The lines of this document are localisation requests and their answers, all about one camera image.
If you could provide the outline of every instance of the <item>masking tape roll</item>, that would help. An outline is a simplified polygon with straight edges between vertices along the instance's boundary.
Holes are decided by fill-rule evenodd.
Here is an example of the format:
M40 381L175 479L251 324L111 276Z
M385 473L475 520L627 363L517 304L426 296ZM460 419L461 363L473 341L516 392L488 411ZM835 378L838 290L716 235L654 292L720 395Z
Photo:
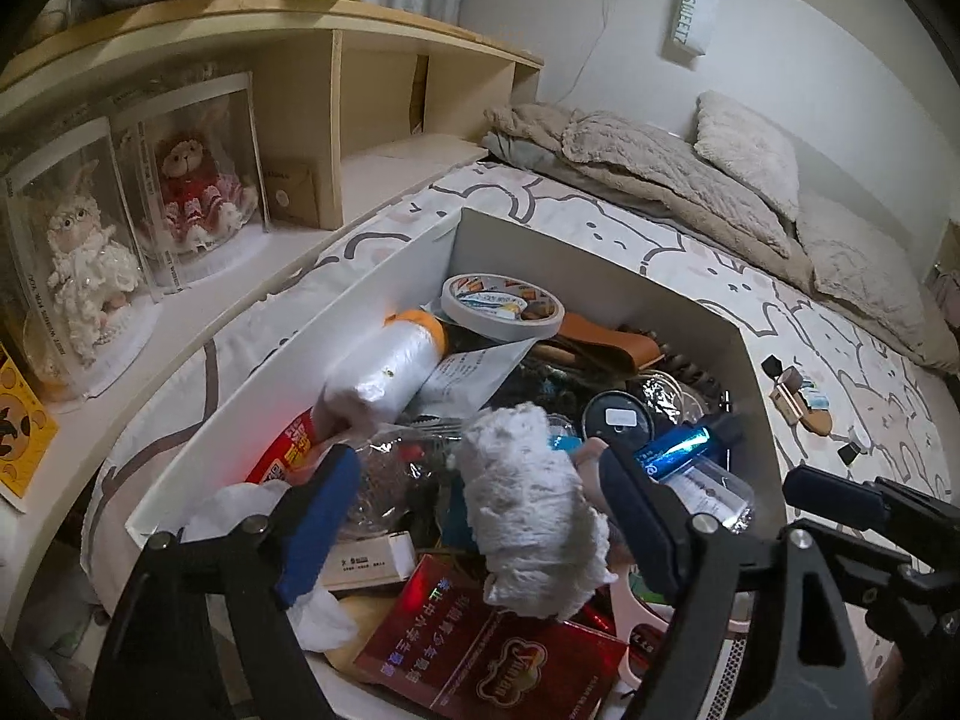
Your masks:
M563 304L547 290L494 274L448 279L440 307L462 327L506 343L552 338L563 324Z

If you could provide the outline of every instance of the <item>red cigarette carton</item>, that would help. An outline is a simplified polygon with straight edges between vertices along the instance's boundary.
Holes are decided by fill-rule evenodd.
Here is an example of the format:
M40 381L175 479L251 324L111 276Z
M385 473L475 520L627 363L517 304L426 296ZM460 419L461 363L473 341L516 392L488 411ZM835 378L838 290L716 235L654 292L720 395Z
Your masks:
M489 607L469 577L425 557L354 664L451 720L586 720L626 647L575 623Z

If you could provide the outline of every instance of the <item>wooden shelf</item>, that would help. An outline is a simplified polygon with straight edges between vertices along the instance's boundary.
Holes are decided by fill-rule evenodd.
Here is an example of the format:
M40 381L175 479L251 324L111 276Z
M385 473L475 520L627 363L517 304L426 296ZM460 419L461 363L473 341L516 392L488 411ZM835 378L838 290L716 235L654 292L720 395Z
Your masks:
M0 74L0 132L29 134L163 66L253 71L259 153L311 170L319 230L281 230L227 274L165 298L157 328L102 395L61 415L25 514L0 504L0 625L11 640L56 529L133 415L229 319L299 261L397 199L487 154L485 110L536 93L542 61L469 30L336 0L177 0L76 26ZM413 131L424 132L411 136Z
M59 432L27 488L25 514L0 503L7 541L0 620L7 641L56 529L133 415L208 338L344 232L275 229L246 262L168 296L150 341L127 371L99 397L56 415Z
M544 62L459 26L348 0L171 0L120 11L56 34L0 74L6 127L57 100L85 98L158 61L208 58L315 30L343 30L367 50L472 52L539 70Z
M487 154L475 143L435 134L415 135L344 157L340 168L344 222L351 223Z

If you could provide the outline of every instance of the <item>beige blanket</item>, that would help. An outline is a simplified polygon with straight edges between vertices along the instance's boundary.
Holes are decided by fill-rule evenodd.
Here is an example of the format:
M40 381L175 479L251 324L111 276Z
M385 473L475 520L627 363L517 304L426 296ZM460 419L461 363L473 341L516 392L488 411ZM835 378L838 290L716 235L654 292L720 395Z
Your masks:
M529 103L487 112L493 129L536 143L601 184L644 200L672 215L751 265L796 287L851 319L918 365L960 370L956 338L923 289L923 341L894 336L853 305L814 289L813 264L760 197L700 160L693 147L656 127L610 113L586 114Z

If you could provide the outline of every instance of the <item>doll in display case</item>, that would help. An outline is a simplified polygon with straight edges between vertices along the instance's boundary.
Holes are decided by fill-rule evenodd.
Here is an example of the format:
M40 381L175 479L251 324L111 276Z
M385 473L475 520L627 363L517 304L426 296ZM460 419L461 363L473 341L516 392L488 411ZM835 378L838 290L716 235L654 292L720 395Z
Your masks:
M138 244L165 290L228 269L263 244L250 89L249 73L213 77L112 119ZM261 224L248 225L258 213Z
M47 223L53 265L47 288L84 365L96 360L97 346L123 332L128 295L143 283L133 252L113 240L116 226L102 223L92 195L96 167L96 160L88 162L70 179Z
M219 172L202 132L161 141L156 158L165 232L179 251L212 250L256 210L256 188Z
M109 122L93 119L55 138L4 183L4 259L16 274L3 279L8 331L48 400L95 396L145 346L160 312Z

